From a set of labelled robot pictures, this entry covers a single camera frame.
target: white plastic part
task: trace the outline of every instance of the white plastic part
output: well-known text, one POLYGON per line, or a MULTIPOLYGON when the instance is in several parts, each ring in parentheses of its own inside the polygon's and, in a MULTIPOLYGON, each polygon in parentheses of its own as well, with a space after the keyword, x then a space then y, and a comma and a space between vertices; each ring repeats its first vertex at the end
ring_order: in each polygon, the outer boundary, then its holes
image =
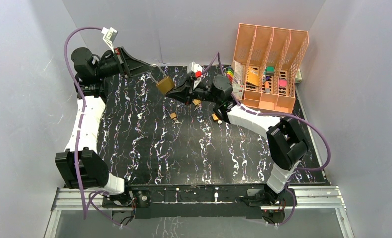
POLYGON ((249 129, 250 131, 267 138, 269 127, 279 123, 279 117, 258 116, 244 111, 243 104, 234 106, 228 113, 229 122, 249 129))
MULTIPOLYGON (((199 64, 196 64, 195 62, 192 62, 187 68, 187 74, 190 74, 191 72, 196 73, 196 72, 202 72, 202 71, 203 71, 203 68, 199 64)), ((202 81, 202 77, 199 77, 196 81, 194 81, 194 88, 193 89, 195 89, 201 81, 202 81)))
MULTIPOLYGON (((103 100, 94 96, 86 96, 86 107, 83 115, 82 126, 80 130, 80 139, 78 150, 81 151, 83 147, 88 147, 89 150, 97 151, 97 136, 98 136, 98 128, 100 127, 101 116, 105 109, 105 103, 103 100)), ((79 118, 82 114, 82 99, 77 100, 78 110, 76 114, 76 121, 73 127, 72 135, 70 136, 69 143, 66 145, 66 149, 70 151, 75 150, 76 144, 76 135, 78 131, 79 118)))
POLYGON ((291 170, 284 170, 277 164, 273 163, 272 172, 266 182, 267 186, 275 193, 282 192, 285 189, 285 184, 288 182, 300 162, 301 161, 296 162, 295 165, 292 166, 291 170))
POLYGON ((108 47, 115 53, 114 45, 112 44, 117 36, 118 31, 110 27, 109 29, 103 28, 101 33, 103 34, 103 41, 108 45, 108 47))
POLYGON ((89 188, 90 190, 94 191, 105 191, 109 195, 117 195, 124 193, 124 179, 113 175, 112 173, 108 173, 108 182, 103 187, 92 187, 89 188))

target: green item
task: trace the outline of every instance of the green item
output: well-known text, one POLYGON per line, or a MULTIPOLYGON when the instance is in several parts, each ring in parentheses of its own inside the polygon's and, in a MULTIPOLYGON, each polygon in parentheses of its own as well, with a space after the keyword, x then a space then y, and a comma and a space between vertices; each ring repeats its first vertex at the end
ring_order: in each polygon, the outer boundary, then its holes
POLYGON ((267 73, 274 73, 274 72, 275 72, 275 68, 273 68, 273 67, 267 67, 267 68, 266 68, 266 72, 267 72, 267 73))
POLYGON ((266 75, 267 76, 273 76, 274 73, 275 73, 275 68, 273 68, 273 67, 266 68, 266 75))

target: cable connector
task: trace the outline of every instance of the cable connector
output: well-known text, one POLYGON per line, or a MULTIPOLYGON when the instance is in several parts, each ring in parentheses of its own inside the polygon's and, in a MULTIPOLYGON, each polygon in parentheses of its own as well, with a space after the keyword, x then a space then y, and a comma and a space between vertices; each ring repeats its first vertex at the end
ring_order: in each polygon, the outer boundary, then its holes
POLYGON ((108 45, 108 47, 115 53, 114 45, 112 44, 117 36, 118 31, 110 27, 109 29, 103 28, 101 33, 103 33, 103 41, 108 45))

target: pink item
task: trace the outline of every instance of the pink item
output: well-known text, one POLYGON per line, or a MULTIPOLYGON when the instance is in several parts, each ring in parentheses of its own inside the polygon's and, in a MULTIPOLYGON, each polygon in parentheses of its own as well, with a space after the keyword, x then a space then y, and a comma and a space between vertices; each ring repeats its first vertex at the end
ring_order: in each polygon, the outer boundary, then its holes
POLYGON ((286 79, 279 79, 279 88, 286 88, 287 81, 286 79))

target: white connector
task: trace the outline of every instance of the white connector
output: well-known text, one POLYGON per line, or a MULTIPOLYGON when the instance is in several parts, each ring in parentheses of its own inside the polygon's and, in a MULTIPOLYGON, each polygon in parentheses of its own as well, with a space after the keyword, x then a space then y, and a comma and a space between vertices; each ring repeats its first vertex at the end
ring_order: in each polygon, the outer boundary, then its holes
MULTIPOLYGON (((192 62, 188 68, 187 68, 187 73, 190 74, 191 72, 196 73, 196 72, 202 72, 203 68, 199 65, 196 64, 195 62, 192 62)), ((197 85, 202 81, 202 77, 197 78, 197 80, 194 81, 194 88, 196 89, 197 85)))
POLYGON ((109 29, 103 28, 101 33, 103 33, 103 41, 108 45, 108 47, 114 52, 114 45, 112 44, 117 36, 118 31, 110 27, 109 29))

